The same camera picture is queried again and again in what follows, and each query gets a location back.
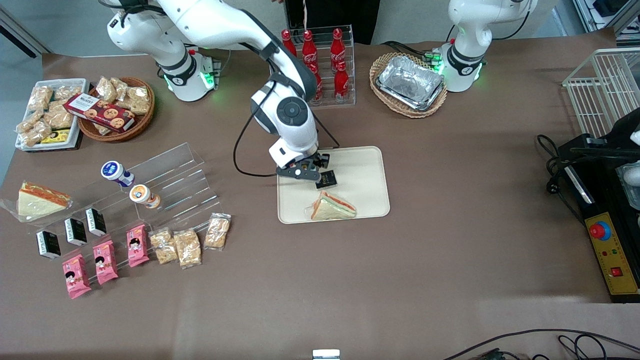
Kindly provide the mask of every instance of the coca-cola bottle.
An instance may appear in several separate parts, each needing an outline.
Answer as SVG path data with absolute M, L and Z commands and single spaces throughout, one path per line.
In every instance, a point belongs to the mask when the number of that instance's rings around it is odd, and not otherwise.
M 341 61 L 336 65 L 337 72 L 333 78 L 333 84 L 335 85 L 335 100 L 336 102 L 346 102 L 349 93 L 349 76 L 347 75 L 347 63 Z
M 302 60 L 306 66 L 309 64 L 318 65 L 318 49 L 314 43 L 314 35 L 311 30 L 305 30 L 303 33 L 305 43 L 302 45 Z
M 293 56 L 298 56 L 296 46 L 293 44 L 293 41 L 291 41 L 291 32 L 287 29 L 282 30 L 282 45 L 284 45 Z
M 340 61 L 344 61 L 344 44 L 342 43 L 342 30 L 333 30 L 333 42 L 331 43 L 331 71 L 335 74 Z
M 316 64 L 309 64 L 309 69 L 316 75 L 316 96 L 309 101 L 311 105 L 320 105 L 322 103 L 322 78 L 318 74 L 318 66 Z

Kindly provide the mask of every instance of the white plastic tray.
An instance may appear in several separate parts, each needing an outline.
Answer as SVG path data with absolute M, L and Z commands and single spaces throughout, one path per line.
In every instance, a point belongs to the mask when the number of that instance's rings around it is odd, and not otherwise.
M 38 86 L 50 86 L 54 90 L 59 89 L 61 86 L 81 86 L 82 92 L 89 91 L 89 81 L 87 79 L 57 79 L 57 80 L 44 80 L 38 81 L 34 87 Z M 24 112 L 24 119 L 32 113 L 28 109 Z M 15 137 L 15 148 L 22 151 L 41 151 L 41 150 L 62 150 L 69 149 L 76 146 L 76 141 L 80 133 L 80 127 L 78 126 L 78 117 L 74 116 L 71 122 L 71 128 L 69 129 L 69 137 L 66 142 L 60 143 L 38 143 L 32 147 L 22 146 L 18 136 Z
M 383 217 L 389 213 L 389 194 L 382 152 L 375 146 L 320 151 L 330 154 L 329 168 L 338 185 L 326 191 L 356 208 L 355 218 Z M 311 181 L 278 176 L 278 219 L 283 224 L 311 221 L 309 211 L 320 190 Z

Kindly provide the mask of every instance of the red emergency stop button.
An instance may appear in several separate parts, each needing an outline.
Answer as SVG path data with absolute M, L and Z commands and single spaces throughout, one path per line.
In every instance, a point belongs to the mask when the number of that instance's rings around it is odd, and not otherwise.
M 611 268 L 611 275 L 613 277 L 622 276 L 622 269 L 621 268 Z
M 589 234 L 596 239 L 607 241 L 611 237 L 611 228 L 604 221 L 589 226 Z

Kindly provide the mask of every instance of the sandwich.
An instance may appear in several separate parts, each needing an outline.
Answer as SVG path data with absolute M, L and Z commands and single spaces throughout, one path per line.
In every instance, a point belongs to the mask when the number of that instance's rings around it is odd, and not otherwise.
M 321 192 L 313 207 L 311 220 L 341 220 L 356 216 L 353 205 L 329 195 L 328 192 Z
M 25 181 L 18 193 L 18 215 L 35 220 L 66 209 L 70 201 L 65 193 Z

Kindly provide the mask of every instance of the wicker basket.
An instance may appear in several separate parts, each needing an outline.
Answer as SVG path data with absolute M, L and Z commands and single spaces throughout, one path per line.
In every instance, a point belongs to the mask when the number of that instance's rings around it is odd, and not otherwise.
M 371 85 L 371 89 L 373 90 L 373 92 L 391 110 L 395 111 L 398 114 L 402 114 L 402 115 L 404 115 L 406 117 L 410 117 L 412 119 L 421 119 L 421 118 L 427 117 L 427 116 L 433 114 L 434 112 L 436 112 L 436 110 L 439 107 L 441 107 L 442 103 L 444 102 L 444 99 L 447 98 L 447 87 L 446 87 L 446 85 L 442 89 L 442 91 L 440 92 L 438 97 L 433 101 L 433 104 L 431 104 L 429 109 L 427 111 L 423 111 L 423 112 L 415 111 L 414 109 L 411 109 L 407 104 L 401 102 L 400 100 L 396 99 L 395 97 L 392 97 L 391 95 L 389 95 L 389 94 L 387 94 L 385 92 L 382 92 L 376 86 L 376 78 L 378 77 L 378 75 L 380 75 L 380 73 L 383 70 L 385 70 L 385 68 L 389 64 L 389 61 L 392 58 L 396 57 L 396 56 L 407 56 L 409 59 L 413 60 L 416 64 L 418 64 L 420 66 L 423 66 L 423 67 L 429 67 L 429 65 L 427 65 L 427 63 L 425 63 L 424 61 L 416 58 L 415 56 L 408 55 L 408 54 L 388 53 L 386 55 L 380 56 L 376 61 L 374 61 L 373 65 L 371 65 L 371 69 L 369 70 L 369 84 Z
M 146 82 L 136 78 L 120 78 L 120 80 L 131 87 L 144 86 L 147 88 L 147 93 L 149 95 L 149 99 L 151 100 L 149 111 L 146 114 L 142 115 L 142 117 L 136 117 L 136 123 L 132 128 L 125 131 L 124 133 L 120 134 L 112 131 L 104 136 L 100 135 L 98 129 L 93 126 L 93 122 L 90 122 L 86 119 L 78 118 L 80 130 L 82 130 L 82 132 L 86 136 L 89 136 L 90 138 L 98 140 L 100 142 L 123 142 L 140 135 L 151 122 L 151 119 L 154 117 L 154 108 L 156 106 L 156 97 L 154 96 L 154 91 L 153 89 L 151 89 L 151 86 L 149 86 L 149 84 L 147 84 Z M 94 88 L 89 92 L 89 95 L 97 97 L 98 93 Z

